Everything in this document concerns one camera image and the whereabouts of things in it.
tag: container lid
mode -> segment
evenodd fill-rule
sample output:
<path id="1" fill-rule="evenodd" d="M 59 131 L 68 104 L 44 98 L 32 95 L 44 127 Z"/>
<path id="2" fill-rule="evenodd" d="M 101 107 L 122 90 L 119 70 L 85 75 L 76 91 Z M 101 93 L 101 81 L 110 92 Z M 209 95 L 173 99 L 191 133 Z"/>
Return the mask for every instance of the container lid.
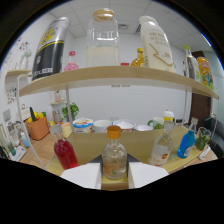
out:
<path id="1" fill-rule="evenodd" d="M 173 130 L 173 128 L 174 128 L 173 121 L 165 121 L 164 129 L 171 131 L 171 130 Z"/>
<path id="2" fill-rule="evenodd" d="M 140 22 L 141 25 L 145 22 L 148 22 L 148 21 L 151 21 L 151 22 L 154 22 L 154 23 L 158 24 L 157 21 L 154 18 L 152 18 L 151 16 L 141 16 L 139 18 L 139 22 Z"/>
<path id="3" fill-rule="evenodd" d="M 56 134 L 56 133 L 61 133 L 62 132 L 62 128 L 60 124 L 55 124 L 53 126 L 50 127 L 50 133 Z"/>
<path id="4" fill-rule="evenodd" d="M 96 21 L 112 20 L 114 16 L 114 11 L 109 8 L 97 9 L 93 13 L 93 17 Z"/>
<path id="5" fill-rule="evenodd" d="M 165 112 L 164 112 L 164 116 L 166 116 L 166 117 L 174 117 L 174 113 L 172 112 L 172 111 L 168 111 L 168 110 L 166 110 Z"/>
<path id="6" fill-rule="evenodd" d="M 189 47 L 189 45 L 187 45 L 187 44 L 184 44 L 184 49 L 185 49 L 185 50 L 190 50 L 190 47 Z"/>
<path id="7" fill-rule="evenodd" d="M 191 123 L 196 125 L 198 123 L 198 118 L 192 117 L 191 118 Z"/>
<path id="8" fill-rule="evenodd" d="M 116 125 L 107 127 L 107 137 L 110 139 L 120 138 L 121 137 L 121 128 Z"/>
<path id="9" fill-rule="evenodd" d="M 73 121 L 75 128 L 86 128 L 93 124 L 93 120 L 89 118 L 80 118 Z"/>
<path id="10" fill-rule="evenodd" d="M 137 52 L 143 52 L 143 48 L 141 47 L 137 48 Z"/>
<path id="11" fill-rule="evenodd" d="M 75 51 L 70 51 L 69 56 L 75 55 Z"/>

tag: yellow container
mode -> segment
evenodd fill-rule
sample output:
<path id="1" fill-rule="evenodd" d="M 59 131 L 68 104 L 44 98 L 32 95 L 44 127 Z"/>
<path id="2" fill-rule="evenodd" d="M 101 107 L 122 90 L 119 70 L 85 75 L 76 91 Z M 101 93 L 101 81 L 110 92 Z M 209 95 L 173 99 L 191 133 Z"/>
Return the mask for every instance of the yellow container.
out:
<path id="1" fill-rule="evenodd" d="M 202 78 L 202 84 L 214 91 L 213 76 L 209 61 L 204 57 L 197 58 L 199 70 Z"/>
<path id="2" fill-rule="evenodd" d="M 163 117 L 164 124 L 165 124 L 166 121 L 173 121 L 173 118 L 174 118 L 174 113 L 172 111 L 166 110 L 164 112 L 164 117 Z"/>

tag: white cup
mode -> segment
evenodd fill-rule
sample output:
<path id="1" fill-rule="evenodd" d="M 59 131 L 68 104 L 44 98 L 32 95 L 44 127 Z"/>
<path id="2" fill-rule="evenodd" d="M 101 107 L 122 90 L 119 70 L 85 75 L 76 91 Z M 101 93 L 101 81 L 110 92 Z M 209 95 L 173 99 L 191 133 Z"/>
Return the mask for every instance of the white cup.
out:
<path id="1" fill-rule="evenodd" d="M 112 121 L 109 120 L 98 120 L 93 122 L 94 133 L 106 132 L 107 127 L 112 125 Z"/>

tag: glass bottle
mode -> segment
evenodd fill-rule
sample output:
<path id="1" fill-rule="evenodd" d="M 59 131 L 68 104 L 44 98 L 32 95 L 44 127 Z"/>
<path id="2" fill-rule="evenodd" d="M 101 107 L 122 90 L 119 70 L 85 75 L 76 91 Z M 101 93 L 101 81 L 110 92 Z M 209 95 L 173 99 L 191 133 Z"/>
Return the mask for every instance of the glass bottle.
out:
<path id="1" fill-rule="evenodd" d="M 107 128 L 108 144 L 102 151 L 103 173 L 111 180 L 121 179 L 126 172 L 127 152 L 120 144 L 121 128 L 113 125 Z"/>
<path id="2" fill-rule="evenodd" d="M 66 170 L 78 166 L 78 161 L 72 144 L 62 137 L 62 128 L 60 124 L 55 124 L 50 128 L 51 134 L 56 137 L 54 152 L 61 166 Z"/>
<path id="3" fill-rule="evenodd" d="M 191 125 L 188 129 L 188 133 L 185 134 L 182 138 L 180 146 L 177 150 L 177 155 L 182 159 L 188 157 L 188 155 L 190 154 L 194 146 L 197 123 L 198 123 L 198 119 L 195 117 L 192 117 Z"/>
<path id="4" fill-rule="evenodd" d="M 64 72 L 79 69 L 79 66 L 75 63 L 74 59 L 75 59 L 75 51 L 70 51 L 69 52 L 69 63 L 64 68 Z"/>
<path id="5" fill-rule="evenodd" d="M 140 66 L 144 64 L 143 48 L 137 48 L 138 57 L 132 61 L 131 66 Z"/>
<path id="6" fill-rule="evenodd" d="M 173 140 L 170 137 L 173 128 L 174 123 L 172 121 L 165 122 L 163 135 L 156 139 L 149 157 L 148 162 L 150 165 L 163 167 L 166 163 L 173 149 Z"/>
<path id="7" fill-rule="evenodd" d="M 199 66 L 196 58 L 191 54 L 190 47 L 184 44 L 185 58 L 184 58 L 184 68 L 186 77 L 194 79 L 201 83 L 201 75 L 199 72 Z"/>
<path id="8" fill-rule="evenodd" d="M 114 11 L 101 8 L 93 13 L 86 36 L 86 67 L 120 65 L 120 42 Z"/>

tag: orange bottle cap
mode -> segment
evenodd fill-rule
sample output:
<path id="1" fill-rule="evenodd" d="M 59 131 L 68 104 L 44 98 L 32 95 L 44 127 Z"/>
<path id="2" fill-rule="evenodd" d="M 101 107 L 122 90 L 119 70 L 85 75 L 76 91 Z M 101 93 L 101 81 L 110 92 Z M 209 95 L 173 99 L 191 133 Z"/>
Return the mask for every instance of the orange bottle cap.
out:
<path id="1" fill-rule="evenodd" d="M 110 139 L 120 138 L 121 137 L 121 128 L 116 125 L 107 127 L 107 137 Z"/>

